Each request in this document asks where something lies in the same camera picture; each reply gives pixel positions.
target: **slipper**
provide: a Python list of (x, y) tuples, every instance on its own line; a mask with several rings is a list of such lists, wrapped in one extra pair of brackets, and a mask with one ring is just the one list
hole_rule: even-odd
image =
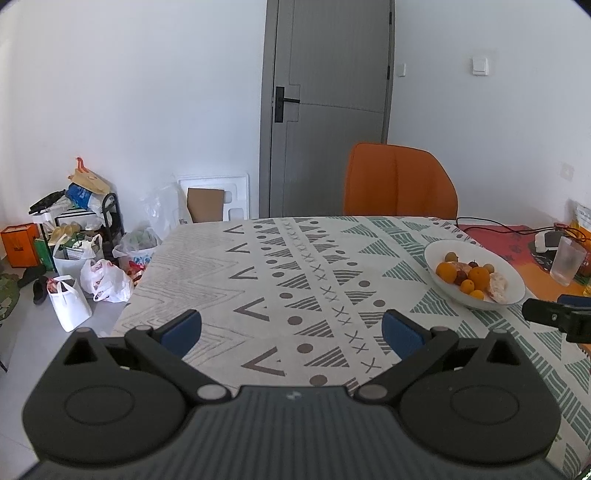
[(41, 277), (46, 271), (47, 269), (45, 268), (45, 265), (37, 265), (36, 267), (26, 268), (25, 273), (22, 274), (22, 278), (17, 281), (17, 287), (26, 287), (29, 285), (29, 283)]
[(33, 284), (33, 303), (40, 305), (47, 298), (47, 277), (42, 276)]

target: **cardboard box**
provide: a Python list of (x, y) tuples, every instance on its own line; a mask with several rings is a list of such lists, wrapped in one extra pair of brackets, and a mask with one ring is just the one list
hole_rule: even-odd
[(221, 222), (223, 218), (223, 190), (189, 189), (187, 207), (193, 223)]

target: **wall socket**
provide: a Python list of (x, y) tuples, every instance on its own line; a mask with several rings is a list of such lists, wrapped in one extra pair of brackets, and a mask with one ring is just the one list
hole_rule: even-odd
[(560, 176), (564, 178), (566, 181), (573, 181), (574, 175), (574, 167), (569, 165), (568, 163), (562, 163), (562, 168), (560, 169)]

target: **white bowl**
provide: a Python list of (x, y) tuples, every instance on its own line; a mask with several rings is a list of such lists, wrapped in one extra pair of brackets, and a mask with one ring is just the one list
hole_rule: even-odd
[[(457, 285), (444, 282), (435, 274), (437, 266), (444, 261), (448, 252), (455, 252), (460, 262), (470, 263), (472, 261), (479, 265), (490, 263), (495, 267), (495, 272), (501, 273), (507, 279), (505, 290), (505, 303), (497, 303), (486, 299), (479, 300), (460, 291)], [(458, 240), (439, 240), (429, 244), (425, 249), (425, 260), (429, 266), (429, 273), (433, 281), (448, 296), (469, 307), (479, 310), (496, 310), (500, 307), (517, 303), (525, 296), (525, 284), (523, 279), (509, 263), (499, 255), (468, 242)]]

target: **white tote bag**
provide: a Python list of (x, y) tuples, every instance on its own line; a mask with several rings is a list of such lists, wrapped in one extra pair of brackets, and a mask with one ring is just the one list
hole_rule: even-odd
[[(49, 298), (62, 328), (66, 332), (71, 332), (92, 316), (92, 310), (75, 278), (63, 275), (54, 280), (57, 281), (57, 293), (49, 292)], [(73, 280), (74, 286), (69, 286), (66, 280)]]
[(64, 251), (59, 250), (59, 246), (67, 241), (67, 235), (62, 236), (58, 241), (53, 250), (53, 261), (56, 264), (57, 272), (60, 275), (71, 275), (78, 282), (80, 281), (80, 272), (86, 260), (94, 258), (99, 260), (103, 257), (103, 238), (97, 233), (92, 239), (91, 245), (97, 243), (99, 245), (99, 251), (95, 254), (93, 249), (88, 249), (84, 252), (79, 260), (67, 260), (64, 257)]

